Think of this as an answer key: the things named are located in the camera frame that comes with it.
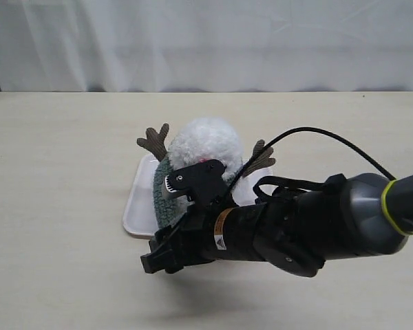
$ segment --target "plush toy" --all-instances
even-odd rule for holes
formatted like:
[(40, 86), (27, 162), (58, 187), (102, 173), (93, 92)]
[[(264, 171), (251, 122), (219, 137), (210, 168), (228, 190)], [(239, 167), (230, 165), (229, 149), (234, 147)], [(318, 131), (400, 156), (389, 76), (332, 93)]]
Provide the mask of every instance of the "plush toy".
[[(164, 178), (174, 170), (194, 165), (206, 160), (220, 160), (226, 166), (222, 175), (226, 184), (230, 184), (243, 166), (243, 146), (234, 128), (222, 118), (198, 118), (182, 128), (171, 141), (168, 151), (165, 138), (169, 125), (163, 124), (159, 133), (149, 127), (146, 138), (137, 139), (138, 146), (143, 147), (159, 161), (153, 180), (153, 204), (159, 228), (173, 225), (187, 210), (189, 202), (185, 196), (177, 199), (163, 199), (162, 183)], [(253, 155), (264, 147), (259, 140), (253, 148)], [(274, 165), (271, 158), (273, 149), (269, 148), (244, 173), (243, 179), (261, 168)]]

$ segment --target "brown antler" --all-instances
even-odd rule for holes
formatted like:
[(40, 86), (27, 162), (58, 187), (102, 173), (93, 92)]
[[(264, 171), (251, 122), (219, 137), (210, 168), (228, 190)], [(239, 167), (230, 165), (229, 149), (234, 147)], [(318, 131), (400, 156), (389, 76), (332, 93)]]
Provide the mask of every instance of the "brown antler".
[[(264, 147), (264, 141), (258, 140), (253, 148), (253, 156), (257, 155)], [(269, 147), (264, 153), (262, 153), (256, 160), (253, 162), (249, 168), (244, 172), (243, 177), (247, 177), (251, 173), (254, 173), (257, 170), (262, 168), (270, 167), (275, 164), (275, 158), (270, 158), (273, 154), (273, 147)]]
[(159, 133), (149, 127), (145, 131), (145, 136), (147, 139), (140, 137), (136, 140), (138, 146), (143, 147), (145, 150), (148, 150), (153, 156), (160, 162), (165, 158), (167, 154), (167, 149), (165, 148), (165, 138), (167, 137), (169, 131), (169, 125), (167, 123), (163, 124), (160, 128)]

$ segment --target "yellow ring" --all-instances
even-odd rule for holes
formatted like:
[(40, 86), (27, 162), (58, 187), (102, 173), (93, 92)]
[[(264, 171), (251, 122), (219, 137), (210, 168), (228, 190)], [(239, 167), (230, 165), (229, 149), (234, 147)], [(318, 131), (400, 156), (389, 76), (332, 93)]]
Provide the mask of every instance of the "yellow ring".
[(401, 235), (403, 236), (410, 236), (413, 235), (412, 232), (404, 232), (398, 225), (397, 223), (394, 221), (394, 219), (392, 218), (392, 216), (390, 215), (390, 212), (388, 211), (387, 208), (387, 201), (385, 200), (385, 198), (387, 197), (387, 193), (389, 192), (390, 188), (393, 186), (393, 184), (396, 182), (396, 180), (392, 180), (388, 183), (388, 185), (385, 187), (382, 195), (381, 195), (381, 209), (384, 213), (385, 218), (388, 220), (388, 222), (390, 222), (390, 224), (392, 225), (392, 227)]

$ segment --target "white tray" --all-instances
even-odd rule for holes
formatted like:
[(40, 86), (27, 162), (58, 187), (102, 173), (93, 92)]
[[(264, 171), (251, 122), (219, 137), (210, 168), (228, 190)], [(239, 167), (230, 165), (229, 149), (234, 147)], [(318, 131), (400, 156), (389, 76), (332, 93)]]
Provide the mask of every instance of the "white tray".
[[(152, 154), (148, 154), (141, 159), (125, 207), (124, 229), (138, 238), (147, 239), (152, 237), (158, 230), (158, 222), (153, 207), (153, 177), (158, 164), (158, 160)], [(261, 177), (272, 174), (272, 168), (263, 168), (242, 179), (233, 193), (235, 202), (241, 206), (254, 204), (257, 196), (253, 192), (253, 186)], [(263, 191), (272, 193), (273, 189), (274, 187), (264, 187)]]

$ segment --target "white backdrop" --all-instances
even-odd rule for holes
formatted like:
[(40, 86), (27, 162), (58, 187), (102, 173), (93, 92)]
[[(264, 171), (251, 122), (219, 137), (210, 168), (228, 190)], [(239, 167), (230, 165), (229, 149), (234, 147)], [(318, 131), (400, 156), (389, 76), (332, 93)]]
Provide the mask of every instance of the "white backdrop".
[(0, 0), (0, 89), (413, 91), (413, 0)]

